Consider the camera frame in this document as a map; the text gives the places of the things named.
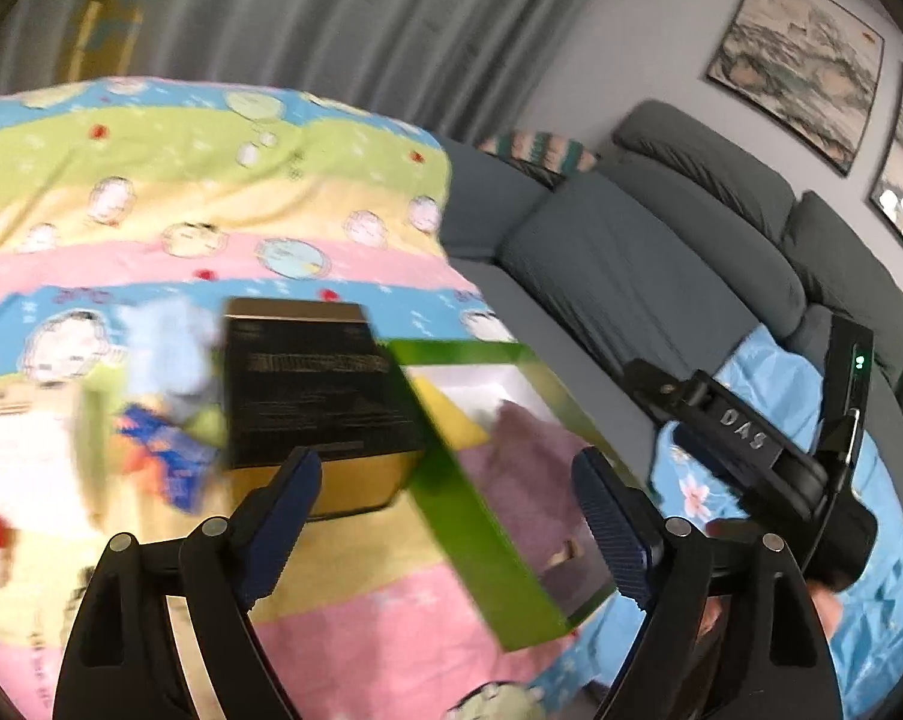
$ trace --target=gray curtain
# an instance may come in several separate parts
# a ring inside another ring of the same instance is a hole
[[[86,1],[18,2],[0,94],[64,79]],[[473,143],[514,122],[584,1],[140,0],[127,72],[301,89]]]

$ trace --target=cartoon face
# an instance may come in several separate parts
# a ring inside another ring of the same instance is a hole
[[[148,83],[144,79],[109,79],[106,88],[112,95],[140,95],[148,88]]]
[[[88,89],[90,85],[91,84],[88,83],[88,81],[63,83],[59,84],[59,86],[52,86],[50,89],[35,89],[32,92],[25,92],[18,100],[20,100],[21,104],[26,108],[35,108],[43,111],[78,97],[78,95],[83,93],[85,89]]]
[[[134,187],[116,175],[99,181],[88,199],[88,215],[99,224],[117,226],[131,212]]]
[[[464,311],[461,322],[478,341],[515,341],[515,337],[493,311]]]
[[[315,105],[320,105],[322,108],[328,108],[331,111],[341,111],[342,113],[349,113],[352,116],[371,116],[368,111],[363,111],[361,108],[355,108],[352,105],[348,105],[347,103],[339,103],[338,100],[329,100],[328,98],[320,98],[318,95],[312,95],[308,92],[299,92],[299,94],[308,100],[309,103],[314,103]]]
[[[356,244],[384,248],[388,245],[388,228],[378,214],[355,211],[344,221],[344,232]]]
[[[110,351],[100,314],[69,311],[43,322],[25,343],[21,370],[32,381],[85,376]]]
[[[227,245],[227,235],[214,224],[180,221],[161,233],[161,244],[172,257],[210,257]]]
[[[467,695],[446,720],[544,720],[544,690],[518,683],[488,683]]]
[[[50,251],[58,248],[58,228],[54,224],[36,224],[21,242],[19,254],[33,254],[36,251]]]
[[[238,146],[238,153],[234,155],[234,159],[241,167],[254,167],[260,157],[261,150],[251,142]]]
[[[395,124],[397,127],[400,127],[409,135],[421,135],[421,129],[419,127],[415,127],[414,124],[408,124],[408,122],[402,122],[401,119],[389,119],[392,124]]]
[[[281,100],[260,92],[229,92],[224,95],[224,104],[252,122],[270,122],[284,114]]]
[[[411,227],[430,235],[438,231],[442,223],[442,210],[427,194],[421,194],[408,203],[408,221]]]
[[[292,238],[270,238],[261,242],[258,260],[269,271],[285,278],[319,278],[330,269],[328,257],[313,245]]]

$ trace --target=green stripe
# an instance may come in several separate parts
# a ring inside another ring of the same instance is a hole
[[[484,341],[389,341],[400,365],[516,365],[548,408],[565,425],[598,446],[627,484],[634,476],[602,439],[557,376],[521,343]],[[613,592],[609,582],[565,617],[515,550],[484,498],[443,442],[438,426],[418,404],[427,449],[409,490],[455,572],[506,652],[555,640],[576,628]]]
[[[494,144],[494,153],[499,157],[510,157],[512,149],[515,147],[515,133],[509,132],[507,135],[498,135]]]
[[[578,172],[578,163],[584,154],[584,146],[578,141],[568,141],[568,149],[565,151],[565,159],[562,161],[562,175],[575,175]]]
[[[538,132],[535,134],[535,141],[531,146],[531,156],[528,162],[534,165],[541,165],[544,162],[544,156],[548,153],[548,142],[551,140],[550,132]]]

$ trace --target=cartoon print blanket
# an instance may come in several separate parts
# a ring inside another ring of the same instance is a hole
[[[507,340],[436,240],[448,180],[427,133],[295,92],[102,79],[0,98],[0,517],[16,529],[0,683],[29,720],[50,717],[107,537],[229,512],[213,486],[185,514],[83,457],[82,393],[118,382],[195,415],[231,295],[360,303],[381,338]],[[309,524],[293,560],[253,623],[312,720],[438,717],[565,646],[504,655],[406,497]],[[220,716],[170,607],[200,713]]]

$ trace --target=blue gripper pad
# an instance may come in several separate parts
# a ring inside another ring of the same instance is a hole
[[[242,571],[232,588],[244,610],[274,592],[321,487],[318,455],[307,451],[298,460],[293,453],[270,485],[252,490],[234,512],[232,523],[251,519],[254,528],[249,538],[236,529],[235,552]]]
[[[571,483],[618,590],[647,610],[658,592],[655,568],[661,563],[665,548],[664,536],[647,508],[664,523],[661,515],[644,493],[627,487],[618,478],[605,456],[593,446],[575,456]]]

